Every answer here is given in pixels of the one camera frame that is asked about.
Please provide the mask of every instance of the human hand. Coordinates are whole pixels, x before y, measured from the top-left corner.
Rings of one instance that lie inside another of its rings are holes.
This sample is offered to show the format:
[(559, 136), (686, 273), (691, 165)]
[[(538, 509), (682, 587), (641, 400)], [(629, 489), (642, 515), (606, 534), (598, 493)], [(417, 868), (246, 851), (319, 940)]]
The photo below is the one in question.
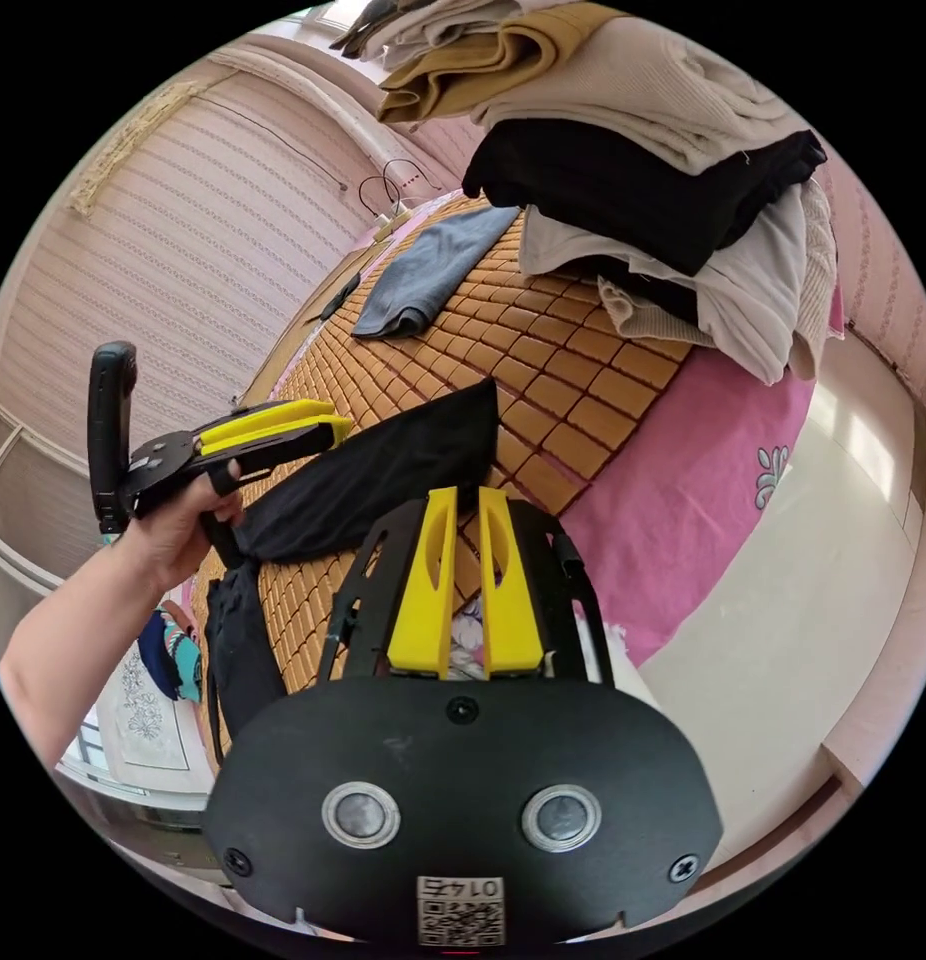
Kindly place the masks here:
[[(239, 479), (235, 460), (227, 469), (234, 480)], [(245, 516), (240, 491), (221, 497), (204, 474), (142, 520), (132, 520), (114, 546), (135, 565), (143, 582), (162, 597), (193, 576), (209, 553), (210, 543), (200, 526), (200, 514), (205, 512), (239, 526)]]

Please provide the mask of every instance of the bed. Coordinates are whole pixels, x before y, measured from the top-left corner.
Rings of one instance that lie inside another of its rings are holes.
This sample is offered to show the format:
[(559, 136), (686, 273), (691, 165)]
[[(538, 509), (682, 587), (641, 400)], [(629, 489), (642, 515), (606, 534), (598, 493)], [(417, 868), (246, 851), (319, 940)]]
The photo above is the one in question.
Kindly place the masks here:
[[(572, 273), (519, 273), (522, 217), (422, 336), (354, 340), (360, 308), (393, 257), (425, 225), (482, 202), (451, 194), (418, 211), (367, 264), (350, 299), (306, 336), (271, 396), (332, 400), (365, 429), (492, 373), (501, 424), (487, 482), (561, 517), (611, 643), (639, 667), (702, 603), (759, 522), (813, 384), (787, 373), (765, 387), (715, 351), (621, 339), (594, 284)], [(247, 502), (297, 467), (248, 487)], [(452, 652), (460, 679), (482, 667), (475, 526), (461, 518)], [(352, 556), (261, 571), (270, 643), (290, 692), (314, 682), (332, 595)], [(222, 573), (211, 554), (193, 584), (200, 625), (207, 585)], [(205, 705), (202, 714), (205, 730)]]

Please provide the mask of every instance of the human arm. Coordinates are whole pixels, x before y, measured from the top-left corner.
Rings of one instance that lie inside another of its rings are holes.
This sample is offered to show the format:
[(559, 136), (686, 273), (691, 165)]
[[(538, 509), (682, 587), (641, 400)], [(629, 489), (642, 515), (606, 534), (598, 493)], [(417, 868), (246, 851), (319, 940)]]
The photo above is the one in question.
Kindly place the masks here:
[[(235, 464), (231, 473), (238, 475)], [(20, 621), (0, 660), (0, 686), (37, 756), (55, 766), (164, 594), (209, 551), (199, 515), (239, 523), (239, 493), (208, 477), (94, 554)]]

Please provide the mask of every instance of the qr code label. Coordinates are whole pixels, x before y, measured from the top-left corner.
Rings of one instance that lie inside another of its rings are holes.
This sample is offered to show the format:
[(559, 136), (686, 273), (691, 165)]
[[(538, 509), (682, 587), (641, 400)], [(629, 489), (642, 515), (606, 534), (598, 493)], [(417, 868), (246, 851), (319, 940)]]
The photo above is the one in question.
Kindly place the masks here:
[(418, 877), (424, 947), (500, 947), (506, 942), (502, 877)]

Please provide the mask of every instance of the floor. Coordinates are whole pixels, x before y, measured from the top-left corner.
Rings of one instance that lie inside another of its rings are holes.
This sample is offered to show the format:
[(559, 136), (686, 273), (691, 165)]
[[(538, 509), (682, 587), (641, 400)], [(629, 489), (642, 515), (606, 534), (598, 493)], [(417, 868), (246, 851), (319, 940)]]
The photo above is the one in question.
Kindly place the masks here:
[(915, 433), (910, 397), (883, 362), (852, 335), (831, 341), (760, 525), (640, 669), (713, 784), (725, 833), (710, 869), (831, 774), (820, 743), (879, 655), (913, 566)]

